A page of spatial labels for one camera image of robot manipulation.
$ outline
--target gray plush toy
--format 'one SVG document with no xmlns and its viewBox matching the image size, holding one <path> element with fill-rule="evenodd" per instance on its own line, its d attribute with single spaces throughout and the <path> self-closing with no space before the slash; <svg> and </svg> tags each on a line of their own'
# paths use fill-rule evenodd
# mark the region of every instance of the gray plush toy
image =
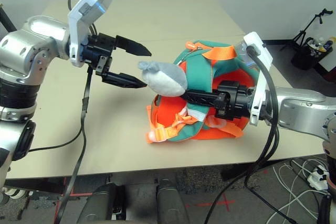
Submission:
<svg viewBox="0 0 336 224">
<path fill-rule="evenodd" d="M 188 87 L 185 73 L 175 64 L 140 61 L 138 68 L 148 87 L 164 97 L 178 97 Z"/>
</svg>

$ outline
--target table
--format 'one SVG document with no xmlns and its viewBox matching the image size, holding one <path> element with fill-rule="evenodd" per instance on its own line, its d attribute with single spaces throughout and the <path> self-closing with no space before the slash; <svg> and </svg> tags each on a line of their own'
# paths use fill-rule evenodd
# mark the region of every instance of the table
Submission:
<svg viewBox="0 0 336 224">
<path fill-rule="evenodd" d="M 44 15 L 67 21 L 66 0 L 51 2 Z M 96 22 L 98 32 L 120 35 L 143 43 L 152 57 L 114 51 L 110 71 L 141 78 L 140 60 L 173 62 L 187 40 L 206 39 L 235 44 L 244 32 L 216 0 L 113 0 Z M 80 128 L 81 98 L 87 67 L 54 59 L 37 98 L 37 123 L 32 148 L 64 143 Z M 277 86 L 290 87 L 271 68 Z M 188 140 L 148 144 L 150 130 L 146 105 L 155 94 L 149 88 L 122 89 L 93 76 L 86 119 L 87 149 L 79 175 L 131 170 L 232 164 L 255 161 L 269 132 L 264 122 L 248 125 L 239 139 Z M 280 144 L 273 159 L 322 153 L 322 140 L 280 129 Z M 82 148 L 82 139 L 56 150 L 29 153 L 13 162 L 7 178 L 69 176 Z"/>
</svg>

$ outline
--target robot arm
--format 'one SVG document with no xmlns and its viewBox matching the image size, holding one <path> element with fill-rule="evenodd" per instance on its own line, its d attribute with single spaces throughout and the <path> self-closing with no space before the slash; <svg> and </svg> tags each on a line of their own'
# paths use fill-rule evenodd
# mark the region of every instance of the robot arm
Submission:
<svg viewBox="0 0 336 224">
<path fill-rule="evenodd" d="M 249 52 L 269 68 L 271 57 L 260 42 L 258 35 L 251 33 L 244 37 L 243 44 L 245 48 L 253 46 Z M 212 93 L 188 90 L 181 97 L 190 103 L 213 106 L 218 118 L 232 120 L 244 116 L 250 118 L 250 124 L 256 125 L 255 118 L 266 121 L 269 117 L 264 116 L 265 112 L 271 114 L 271 99 L 265 87 L 265 77 L 259 74 L 256 87 L 247 88 L 235 81 L 223 81 Z M 324 140 L 331 197 L 323 199 L 326 207 L 320 209 L 319 216 L 323 217 L 319 223 L 336 223 L 336 98 L 325 97 L 312 90 L 293 88 L 276 88 L 276 93 L 280 127 L 315 135 Z"/>
<path fill-rule="evenodd" d="M 48 65 L 58 57 L 76 67 L 87 63 L 102 81 L 123 88 L 141 88 L 137 78 L 109 72 L 117 47 L 135 55 L 151 53 L 135 41 L 104 34 L 89 35 L 89 26 L 112 0 L 80 0 L 68 15 L 69 25 L 47 16 L 35 16 L 23 28 L 0 41 L 0 188 L 12 161 L 23 158 L 34 137 L 30 119 Z"/>
</svg>

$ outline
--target white cable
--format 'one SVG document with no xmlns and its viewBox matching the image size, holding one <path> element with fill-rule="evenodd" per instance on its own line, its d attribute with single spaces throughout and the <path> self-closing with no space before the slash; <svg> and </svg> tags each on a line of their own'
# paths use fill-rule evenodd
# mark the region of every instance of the white cable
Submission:
<svg viewBox="0 0 336 224">
<path fill-rule="evenodd" d="M 308 159 L 308 160 L 306 160 L 306 161 L 303 163 L 302 167 L 304 167 L 307 163 L 309 163 L 309 161 L 317 162 L 318 164 L 320 164 L 321 166 L 323 166 L 324 171 L 327 172 L 326 164 L 325 164 L 324 162 L 322 162 L 322 161 L 317 160 L 317 159 Z"/>
<path fill-rule="evenodd" d="M 315 157 L 315 158 L 321 159 L 321 160 L 323 160 L 323 161 L 327 161 L 327 159 L 326 159 L 326 158 L 323 158 L 323 157 L 318 157 L 318 156 L 316 156 L 316 155 L 312 155 L 312 157 Z"/>
<path fill-rule="evenodd" d="M 311 175 L 314 176 L 314 174 L 313 174 L 311 171 L 309 171 L 308 169 L 306 169 L 303 165 L 299 165 L 298 163 L 295 162 L 295 160 L 292 160 L 292 161 L 293 161 L 294 164 L 296 164 L 297 166 L 299 166 L 299 167 L 302 169 L 302 172 L 303 172 L 304 175 L 305 175 L 304 171 L 307 171 L 307 172 L 309 172 Z"/>
<path fill-rule="evenodd" d="M 321 192 L 321 191 L 316 191 L 316 190 L 307 190 L 307 191 L 303 191 L 299 196 L 295 197 L 291 202 L 285 204 L 284 206 L 280 207 L 278 210 L 281 211 L 283 210 L 285 207 L 289 206 L 290 204 L 292 204 L 293 202 L 295 201 L 298 201 L 299 198 L 304 195 L 305 193 L 308 193 L 308 192 L 314 192 L 314 193 L 319 193 L 319 194 L 323 194 L 323 195 L 327 195 L 326 193 L 324 192 Z M 269 224 L 269 222 L 271 221 L 271 219 L 277 214 L 277 212 L 274 212 L 270 217 L 269 219 L 267 220 L 266 224 Z"/>
<path fill-rule="evenodd" d="M 291 190 L 289 190 L 289 188 L 288 188 L 286 185 L 284 185 L 283 182 L 280 180 L 280 178 L 279 178 L 277 172 L 275 171 L 274 167 L 273 167 L 273 171 L 274 171 L 275 175 L 277 176 L 277 179 L 278 179 L 278 181 L 280 182 L 280 184 L 281 184 L 281 185 L 282 185 L 282 186 L 283 186 L 289 193 L 291 193 L 295 198 L 297 198 L 297 196 L 296 196 Z M 303 207 L 303 208 L 307 211 L 307 213 L 309 213 L 315 220 L 317 220 L 317 217 L 316 217 L 313 213 L 311 213 L 310 210 L 309 210 L 309 209 L 308 209 L 308 208 L 307 208 L 301 201 L 298 200 L 298 203 L 301 205 L 301 207 Z"/>
<path fill-rule="evenodd" d="M 283 167 L 287 167 L 290 170 L 293 170 L 293 167 L 284 163 L 284 165 L 282 167 L 280 167 L 279 170 L 278 170 L 279 177 L 281 178 L 282 182 L 286 185 L 284 179 L 282 178 L 282 176 L 280 174 L 281 168 L 283 168 Z M 294 186 L 295 180 L 299 177 L 300 172 L 296 175 L 296 177 L 294 178 L 294 180 L 292 182 L 292 185 L 291 185 L 291 188 L 290 188 L 291 191 L 293 191 L 293 186 Z M 292 194 L 289 194 L 289 200 L 288 200 L 289 202 L 290 202 L 291 198 L 292 198 Z M 287 208 L 286 216 L 289 215 L 289 209 L 290 209 L 290 206 L 288 206 L 288 208 Z"/>
<path fill-rule="evenodd" d="M 282 176 L 281 176 L 281 174 L 280 174 L 280 171 L 281 171 L 281 169 L 282 169 L 283 167 L 287 167 L 287 168 L 290 169 L 290 170 L 292 170 L 293 167 L 291 167 L 290 165 L 287 165 L 287 164 L 284 163 L 284 165 L 281 166 L 281 167 L 279 168 L 279 170 L 278 170 L 279 177 L 280 177 L 282 183 L 286 186 L 285 189 L 286 189 L 287 191 L 290 192 L 290 193 L 289 193 L 289 200 L 288 200 L 288 201 L 290 202 L 290 201 L 291 201 L 291 196 L 292 196 L 292 194 L 293 194 L 294 183 L 295 183 L 296 179 L 299 177 L 299 174 L 300 174 L 300 172 L 302 171 L 302 169 L 299 171 L 299 173 L 298 173 L 298 174 L 296 175 L 296 177 L 294 178 L 294 180 L 293 180 L 293 182 L 292 182 L 292 185 L 291 185 L 291 188 L 289 189 L 289 187 L 288 187 L 287 184 L 285 183 L 285 180 L 282 178 Z M 288 215 L 288 213 L 289 213 L 289 209 L 290 209 L 290 206 L 288 206 L 286 215 Z M 312 214 L 318 214 L 317 212 L 314 212 L 314 211 L 312 211 L 312 210 L 309 210 L 309 209 L 307 209 L 307 210 L 308 210 L 309 212 L 311 212 Z"/>
</svg>

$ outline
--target floor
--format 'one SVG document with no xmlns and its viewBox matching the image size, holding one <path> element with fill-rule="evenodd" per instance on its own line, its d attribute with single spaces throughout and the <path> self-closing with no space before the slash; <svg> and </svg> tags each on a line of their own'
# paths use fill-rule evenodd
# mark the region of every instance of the floor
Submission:
<svg viewBox="0 0 336 224">
<path fill-rule="evenodd" d="M 295 88 L 306 88 L 317 90 L 325 95 L 336 96 L 336 84 L 326 82 L 315 70 L 299 70 L 290 64 L 293 52 L 285 49 L 279 52 L 280 46 L 269 46 L 268 49 L 274 57 L 274 65 L 283 73 L 285 78 Z M 305 159 L 317 159 L 324 162 L 323 155 L 318 157 L 305 157 Z M 296 159 L 299 164 L 303 163 L 301 158 Z M 265 197 L 275 207 L 280 208 L 289 200 L 289 193 L 280 185 L 275 171 L 278 171 L 289 161 L 281 161 L 261 169 L 251 178 L 251 185 L 255 190 Z M 313 170 L 317 165 L 316 161 L 311 161 L 306 168 Z M 156 186 L 161 178 L 169 178 L 180 191 L 181 199 L 185 204 L 191 224 L 204 223 L 205 216 L 209 210 L 211 202 L 214 200 L 221 188 L 228 182 L 232 171 L 243 169 L 241 166 L 209 166 L 194 167 L 185 169 L 165 169 L 147 170 L 132 173 L 116 173 L 111 177 L 111 181 L 117 185 L 126 185 L 127 191 L 127 219 L 156 223 Z M 287 185 L 291 185 L 295 174 L 289 166 L 281 168 L 281 176 Z M 101 179 L 94 177 L 81 178 L 82 185 L 87 188 L 96 188 L 102 185 Z M 75 187 L 80 188 L 80 180 Z M 310 187 L 301 179 L 295 181 L 293 193 L 299 195 Z M 321 195 L 316 195 L 317 200 L 321 200 Z M 318 207 L 316 200 L 311 193 L 304 194 L 301 202 L 311 211 L 316 212 Z M 86 203 L 86 197 L 74 197 L 69 201 L 63 224 L 76 223 L 76 220 Z M 9 214 L 4 214 L 6 205 L 0 206 L 0 219 L 5 219 L 1 223 L 52 223 L 57 204 L 56 195 L 44 195 L 35 193 L 31 197 L 27 208 L 22 212 L 21 220 L 10 221 Z M 209 223 L 267 223 L 273 211 L 261 202 L 256 196 L 250 193 L 242 182 L 238 182 L 226 191 L 218 202 Z M 314 220 L 297 202 L 290 207 L 289 216 L 297 223 L 313 224 Z M 269 223 L 282 223 L 283 218 L 275 215 Z"/>
</svg>

